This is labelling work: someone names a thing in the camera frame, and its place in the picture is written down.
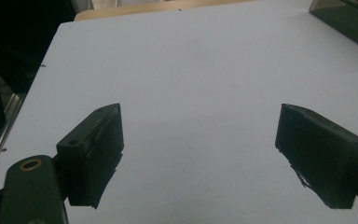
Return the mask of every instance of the white tabletop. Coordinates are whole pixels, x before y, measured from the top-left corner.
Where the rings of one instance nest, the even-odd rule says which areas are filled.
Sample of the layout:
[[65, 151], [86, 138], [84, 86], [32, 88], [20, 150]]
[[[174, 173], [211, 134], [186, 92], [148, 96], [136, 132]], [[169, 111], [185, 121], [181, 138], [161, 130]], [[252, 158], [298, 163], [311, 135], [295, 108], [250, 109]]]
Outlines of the white tabletop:
[[0, 154], [54, 156], [94, 109], [121, 103], [125, 148], [97, 210], [70, 223], [358, 223], [302, 187], [275, 148], [282, 103], [358, 134], [358, 45], [310, 0], [63, 24]]

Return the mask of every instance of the white table surface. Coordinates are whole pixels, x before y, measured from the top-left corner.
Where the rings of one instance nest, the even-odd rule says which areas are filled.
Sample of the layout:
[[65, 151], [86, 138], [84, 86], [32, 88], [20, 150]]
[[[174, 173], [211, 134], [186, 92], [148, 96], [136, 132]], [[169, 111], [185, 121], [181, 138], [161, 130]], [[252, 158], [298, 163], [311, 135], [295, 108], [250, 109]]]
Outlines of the white table surface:
[[63, 24], [0, 154], [54, 156], [97, 107], [121, 103], [125, 148], [99, 208], [70, 223], [358, 223], [302, 187], [275, 148], [282, 103], [358, 134], [358, 45], [258, 0]]

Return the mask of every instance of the screw hole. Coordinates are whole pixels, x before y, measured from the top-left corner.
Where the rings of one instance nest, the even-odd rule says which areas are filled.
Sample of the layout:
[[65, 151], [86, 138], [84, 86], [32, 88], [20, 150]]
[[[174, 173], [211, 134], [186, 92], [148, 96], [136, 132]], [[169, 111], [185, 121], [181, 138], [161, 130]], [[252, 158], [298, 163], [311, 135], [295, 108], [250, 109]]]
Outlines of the screw hole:
[[29, 161], [25, 161], [21, 166], [21, 171], [32, 171], [33, 169], [36, 169], [42, 164], [42, 161], [39, 159], [33, 159]]
[[77, 140], [71, 140], [70, 142], [69, 142], [69, 145], [76, 145], [77, 143], [78, 143], [79, 141], [77, 141]]

